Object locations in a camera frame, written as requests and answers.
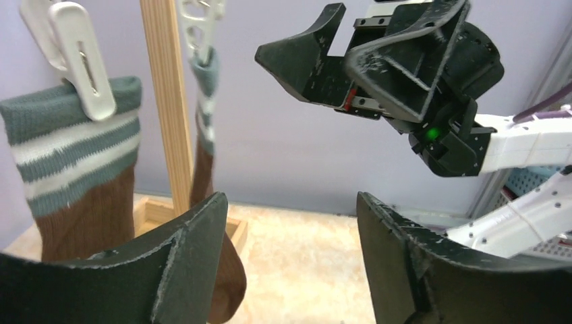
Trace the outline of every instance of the wooden tray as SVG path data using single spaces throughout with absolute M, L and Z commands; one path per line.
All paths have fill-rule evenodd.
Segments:
M 175 218 L 173 204 L 151 197 L 141 198 L 133 208 L 135 236 L 140 236 Z M 236 251 L 240 253 L 248 232 L 248 223 L 238 219 L 227 218 L 227 234 Z

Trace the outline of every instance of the green led light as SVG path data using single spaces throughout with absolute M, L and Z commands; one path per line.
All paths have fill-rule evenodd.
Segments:
M 436 140 L 439 135 L 441 135 L 441 131 L 438 128 L 431 128 L 425 133 L 425 138 L 427 140 Z

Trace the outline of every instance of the wooden frame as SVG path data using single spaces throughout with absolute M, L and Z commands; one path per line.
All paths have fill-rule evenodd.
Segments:
M 145 196 L 141 198 L 133 209 L 133 223 L 135 236 L 149 232 L 161 224 L 173 219 L 173 204 L 157 198 Z M 227 234 L 231 238 L 238 252 L 242 251 L 246 243 L 248 223 L 238 219 L 227 219 Z
M 142 234 L 190 209 L 193 154 L 183 56 L 173 0 L 140 0 L 161 135 L 173 203 L 143 198 L 134 209 L 136 234 Z M 227 233 L 238 251 L 247 234 L 245 221 L 227 220 Z

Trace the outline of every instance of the white laundry hanger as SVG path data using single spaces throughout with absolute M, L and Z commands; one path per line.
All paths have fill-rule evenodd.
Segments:
M 215 23 L 225 15 L 225 0 L 177 0 L 179 23 L 185 31 L 188 57 L 198 56 L 200 63 L 208 63 Z M 193 5 L 204 12 L 203 16 L 192 16 L 186 6 Z
M 74 2 L 22 0 L 20 15 L 57 73 L 76 88 L 94 121 L 117 108 L 88 12 Z

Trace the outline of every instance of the striped sock cuff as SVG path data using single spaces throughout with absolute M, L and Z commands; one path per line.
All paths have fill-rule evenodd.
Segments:
M 0 102 L 34 217 L 74 204 L 136 162 L 141 81 L 125 77 L 110 83 L 117 111 L 100 122 L 85 115 L 71 84 Z
M 212 126 L 212 114 L 215 109 L 216 91 L 219 85 L 219 57 L 216 50 L 211 47 L 207 65 L 201 65 L 197 57 L 191 59 L 190 64 L 200 89 L 196 110 L 198 138 L 202 147 L 213 155 L 215 129 Z

